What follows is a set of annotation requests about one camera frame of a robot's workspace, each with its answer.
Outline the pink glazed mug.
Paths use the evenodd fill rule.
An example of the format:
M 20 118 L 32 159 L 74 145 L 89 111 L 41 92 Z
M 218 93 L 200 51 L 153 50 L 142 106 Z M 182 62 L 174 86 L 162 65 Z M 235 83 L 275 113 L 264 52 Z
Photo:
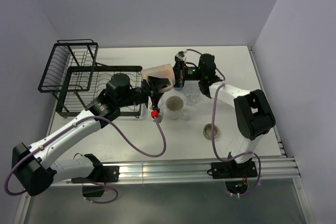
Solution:
M 142 79 L 147 80 L 149 76 L 159 77 L 159 78 L 168 78 L 170 80 L 170 84 L 163 84 L 163 87 L 171 86 L 171 89 L 172 89 L 175 84 L 175 76 L 173 72 L 173 67 L 170 64 L 147 68 L 141 71 Z

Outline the white ceramic mug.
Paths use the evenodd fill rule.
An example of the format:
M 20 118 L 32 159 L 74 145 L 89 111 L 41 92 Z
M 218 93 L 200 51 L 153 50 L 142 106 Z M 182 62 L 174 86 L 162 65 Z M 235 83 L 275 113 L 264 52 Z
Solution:
M 167 116 L 171 120 L 187 119 L 187 113 L 184 111 L 184 101 L 178 96 L 168 97 L 166 100 Z

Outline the blue plastic cup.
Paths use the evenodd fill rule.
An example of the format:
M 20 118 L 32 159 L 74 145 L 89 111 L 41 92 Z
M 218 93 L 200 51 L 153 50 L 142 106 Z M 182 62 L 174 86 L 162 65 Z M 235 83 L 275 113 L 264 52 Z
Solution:
M 174 87 L 173 90 L 178 91 L 178 92 L 182 92 L 182 91 L 183 91 L 183 88 L 180 88 L 180 87 Z

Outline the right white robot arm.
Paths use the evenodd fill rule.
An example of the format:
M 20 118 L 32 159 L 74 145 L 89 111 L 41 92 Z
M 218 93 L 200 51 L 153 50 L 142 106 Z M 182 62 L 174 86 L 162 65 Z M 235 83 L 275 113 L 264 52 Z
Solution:
M 213 99 L 212 132 L 215 126 L 217 101 L 230 105 L 235 110 L 239 138 L 227 158 L 218 155 L 215 140 L 212 137 L 212 147 L 216 158 L 227 164 L 228 173 L 234 177 L 245 171 L 245 162 L 255 155 L 261 138 L 276 125 L 276 119 L 261 89 L 244 90 L 225 83 L 225 77 L 219 77 L 215 56 L 201 54 L 198 65 L 187 66 L 186 51 L 178 52 L 175 57 L 173 71 L 175 87 L 181 88 L 186 81 L 197 81 L 201 94 Z

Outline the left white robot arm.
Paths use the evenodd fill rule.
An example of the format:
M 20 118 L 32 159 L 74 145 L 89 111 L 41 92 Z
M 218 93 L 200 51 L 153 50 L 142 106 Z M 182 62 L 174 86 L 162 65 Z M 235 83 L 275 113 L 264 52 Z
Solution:
M 92 154 L 62 162 L 57 159 L 85 137 L 112 125 L 123 107 L 151 101 L 151 115 L 157 122 L 160 116 L 158 101 L 164 89 L 171 89 L 172 85 L 168 77 L 149 76 L 140 87 L 134 88 L 127 74 L 114 74 L 105 89 L 72 121 L 29 146 L 16 145 L 10 175 L 16 176 L 30 196 L 39 195 L 53 183 L 66 179 L 82 178 L 86 183 L 103 180 L 103 164 Z

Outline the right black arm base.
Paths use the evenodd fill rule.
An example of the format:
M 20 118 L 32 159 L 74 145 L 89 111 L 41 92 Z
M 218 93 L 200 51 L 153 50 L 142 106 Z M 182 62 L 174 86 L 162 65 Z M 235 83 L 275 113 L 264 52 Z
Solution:
M 248 178 L 258 176 L 255 162 L 252 159 L 244 163 L 237 164 L 230 162 L 213 162 L 207 171 L 213 179 L 240 179 L 238 182 L 226 182 L 226 188 L 231 193 L 245 193 L 248 189 Z

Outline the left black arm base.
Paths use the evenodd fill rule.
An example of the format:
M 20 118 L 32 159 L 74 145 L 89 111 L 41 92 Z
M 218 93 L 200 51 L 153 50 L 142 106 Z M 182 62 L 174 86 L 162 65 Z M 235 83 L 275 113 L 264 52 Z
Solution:
M 117 165 L 102 166 L 101 171 L 94 172 L 87 178 L 73 178 L 71 183 L 82 184 L 85 200 L 95 204 L 107 204 L 118 198 L 118 191 L 110 183 L 118 182 L 119 170 Z

